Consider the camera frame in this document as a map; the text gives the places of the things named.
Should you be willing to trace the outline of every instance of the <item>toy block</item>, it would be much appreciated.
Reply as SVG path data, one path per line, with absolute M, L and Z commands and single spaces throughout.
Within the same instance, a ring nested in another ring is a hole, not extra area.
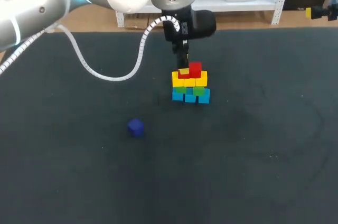
M 196 87 L 206 87 L 208 85 L 208 73 L 207 71 L 202 71 L 201 78 L 196 79 Z
M 202 73 L 202 63 L 201 62 L 191 62 L 189 64 L 190 78 L 199 79 Z
M 196 103 L 196 96 L 194 96 L 193 89 L 188 88 L 185 94 L 185 102 Z
M 189 68 L 179 69 L 179 79 L 190 79 Z
M 184 79 L 179 79 L 178 72 L 172 72 L 173 88 L 184 87 Z
M 183 101 L 184 95 L 183 93 L 178 93 L 177 89 L 173 89 L 173 101 Z
M 128 130 L 134 137 L 141 137 L 144 133 L 144 125 L 139 119 L 135 118 L 129 121 Z
M 175 88 L 176 93 L 178 94 L 186 94 L 186 87 L 178 87 Z
M 184 79 L 184 86 L 185 87 L 195 87 L 196 86 L 196 79 Z
M 204 96 L 204 87 L 194 87 L 194 96 Z
M 204 89 L 204 96 L 199 96 L 199 104 L 209 104 L 210 103 L 210 89 Z
M 311 16 L 312 16 L 312 12 L 311 11 L 312 11 L 311 7 L 308 7 L 306 9 L 306 18 L 311 19 Z

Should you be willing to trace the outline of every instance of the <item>green block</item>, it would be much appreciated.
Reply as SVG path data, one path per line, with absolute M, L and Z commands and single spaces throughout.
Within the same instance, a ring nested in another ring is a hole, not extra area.
M 194 96 L 204 96 L 204 87 L 194 87 Z
M 178 94 L 186 94 L 186 87 L 178 87 L 178 88 L 175 88 L 176 90 L 176 93 Z

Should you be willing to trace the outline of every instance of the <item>red block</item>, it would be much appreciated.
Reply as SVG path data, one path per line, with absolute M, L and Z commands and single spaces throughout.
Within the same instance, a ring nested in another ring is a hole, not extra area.
M 179 79 L 190 79 L 190 74 L 181 74 L 179 71 Z
M 190 78 L 200 79 L 202 74 L 202 63 L 201 62 L 191 62 L 189 64 L 189 73 Z

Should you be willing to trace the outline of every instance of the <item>dark blue cube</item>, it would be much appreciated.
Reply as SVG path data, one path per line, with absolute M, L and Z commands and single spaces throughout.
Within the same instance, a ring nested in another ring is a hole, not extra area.
M 141 137 L 144 132 L 144 125 L 139 119 L 135 118 L 129 121 L 128 130 L 134 137 Z

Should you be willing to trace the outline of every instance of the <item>white shelf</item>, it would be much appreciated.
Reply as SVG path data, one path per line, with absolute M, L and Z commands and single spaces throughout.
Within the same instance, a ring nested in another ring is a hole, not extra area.
M 210 10 L 213 12 L 234 11 L 268 11 L 276 9 L 277 0 L 256 0 L 249 2 L 227 2 L 226 0 L 196 0 L 192 7 L 195 10 Z M 148 3 L 139 13 L 160 13 L 161 10 Z

